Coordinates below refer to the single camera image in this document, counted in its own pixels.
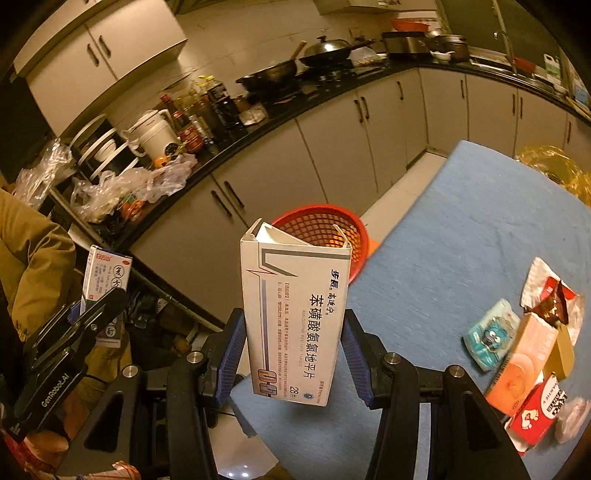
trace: wooden handle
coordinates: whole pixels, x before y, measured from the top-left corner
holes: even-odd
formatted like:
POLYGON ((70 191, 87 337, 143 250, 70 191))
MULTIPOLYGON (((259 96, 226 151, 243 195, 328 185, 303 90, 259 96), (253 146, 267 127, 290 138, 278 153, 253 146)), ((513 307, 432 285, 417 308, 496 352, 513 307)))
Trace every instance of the wooden handle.
POLYGON ((295 49, 295 51, 291 54, 290 60, 295 60, 297 58, 297 56, 300 54, 300 52, 302 50, 304 50, 304 47, 308 44, 308 42, 306 40, 302 40, 299 45, 297 46, 297 48, 295 49))

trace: mesh basket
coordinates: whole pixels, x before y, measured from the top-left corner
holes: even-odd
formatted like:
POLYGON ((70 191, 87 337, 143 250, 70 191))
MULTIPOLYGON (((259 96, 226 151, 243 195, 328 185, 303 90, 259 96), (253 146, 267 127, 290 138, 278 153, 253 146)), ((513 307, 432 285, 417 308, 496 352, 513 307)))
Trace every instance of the mesh basket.
POLYGON ((354 213, 334 205, 310 205, 286 213, 273 226, 318 247, 342 247, 343 239, 334 229, 338 225, 353 248, 349 283, 363 268, 369 251, 365 226, 354 213))

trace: blue tablecloth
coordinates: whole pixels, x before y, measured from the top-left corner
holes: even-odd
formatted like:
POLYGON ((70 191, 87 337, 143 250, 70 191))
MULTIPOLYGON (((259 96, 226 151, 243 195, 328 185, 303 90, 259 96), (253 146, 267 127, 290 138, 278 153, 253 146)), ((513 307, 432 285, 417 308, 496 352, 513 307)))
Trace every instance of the blue tablecloth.
MULTIPOLYGON (((389 351, 422 367, 461 364, 485 391, 494 371, 483 374, 460 337, 502 297, 522 312, 534 257, 591 299, 591 209, 542 174, 463 141, 351 285, 348 308, 389 351)), ((590 347, 584 325, 574 371, 561 383, 570 398, 591 398, 590 347)), ((342 351, 326 408, 253 395, 250 381, 232 401, 295 478, 365 477, 380 412, 358 399, 342 351)), ((421 408, 416 479, 427 475, 429 431, 421 408)), ((551 479, 579 437, 558 445, 552 430, 524 457, 532 479, 551 479)))

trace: white cabinet door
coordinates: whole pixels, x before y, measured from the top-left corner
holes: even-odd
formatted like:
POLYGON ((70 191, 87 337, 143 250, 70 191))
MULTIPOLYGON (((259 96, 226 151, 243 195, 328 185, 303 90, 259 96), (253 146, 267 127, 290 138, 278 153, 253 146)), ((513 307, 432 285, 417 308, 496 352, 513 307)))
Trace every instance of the white cabinet door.
POLYGON ((43 45, 48 43, 69 23, 81 16, 95 4, 95 0, 66 0, 52 15, 45 20, 24 44, 14 59, 14 69, 18 72, 32 59, 43 45))
POLYGON ((84 26, 62 40, 27 76, 31 93, 56 135, 115 82, 84 26))
POLYGON ((240 238, 247 228, 210 176, 131 246, 156 275, 226 322, 242 307, 240 238))
POLYGON ((427 118, 418 69, 394 77, 400 90, 402 128, 407 152, 407 165, 427 148, 427 118))
POLYGON ((564 152, 581 170, 591 172, 591 127, 570 113, 567 115, 564 152))
POLYGON ((566 111, 530 92, 519 90, 515 155, 523 147, 553 145, 563 148, 566 111))
POLYGON ((406 173, 398 88, 392 78, 385 78, 358 88, 357 95, 363 107, 363 123, 381 196, 406 173))
POLYGON ((466 75, 421 69, 429 146, 449 154, 468 138, 466 75))
POLYGON ((271 223, 305 205, 326 203, 295 120, 278 127, 213 172, 247 225, 271 223))
POLYGON ((344 93, 297 118, 329 203, 357 215, 378 199, 361 103, 344 93))
POLYGON ((513 157, 517 127, 517 88, 475 75, 466 75, 469 139, 513 157))
POLYGON ((87 22, 118 79, 187 37, 164 0, 122 0, 87 22))

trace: cabinet handle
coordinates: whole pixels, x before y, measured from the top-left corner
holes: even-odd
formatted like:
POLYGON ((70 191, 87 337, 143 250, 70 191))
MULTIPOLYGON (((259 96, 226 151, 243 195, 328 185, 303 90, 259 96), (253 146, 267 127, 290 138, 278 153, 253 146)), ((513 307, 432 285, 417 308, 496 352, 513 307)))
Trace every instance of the cabinet handle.
POLYGON ((238 205, 240 205, 240 208, 244 208, 244 204, 242 203, 242 200, 240 199, 240 197, 236 194, 236 192, 234 192, 234 189, 232 188, 232 185, 230 185, 230 182, 225 180, 223 183, 226 188, 230 191, 230 193, 232 194, 232 196, 236 199, 236 201, 238 202, 238 205))
POLYGON ((400 83, 399 81, 396 81, 396 83, 398 84, 398 88, 400 89, 400 99, 404 101, 404 90, 402 89, 402 83, 400 83))
POLYGON ((226 205, 224 205, 224 203, 222 202, 222 199, 220 198, 220 196, 217 194, 217 192, 215 190, 212 190, 212 197, 226 211, 226 215, 228 216, 228 218, 231 218, 232 217, 232 212, 228 209, 228 207, 226 207, 226 205))
POLYGON ((92 59, 92 61, 95 64, 95 67, 99 66, 99 59, 98 57, 95 55, 95 52, 92 50, 92 47, 90 46, 90 44, 86 45, 86 51, 88 52, 88 55, 90 55, 90 58, 92 59))
POLYGON ((359 100, 353 100, 355 102, 355 106, 357 107, 357 111, 359 112, 359 123, 363 123, 363 112, 361 111, 361 105, 359 104, 359 100))
POLYGON ((363 106, 365 107, 365 119, 369 120, 369 108, 368 103, 365 97, 361 97, 361 101, 363 102, 363 106))
POLYGON ((99 43, 100 43, 100 46, 103 47, 103 51, 105 52, 105 55, 107 55, 107 58, 109 59, 111 57, 111 50, 109 49, 109 47, 105 43, 105 39, 103 38, 102 35, 99 36, 99 43))

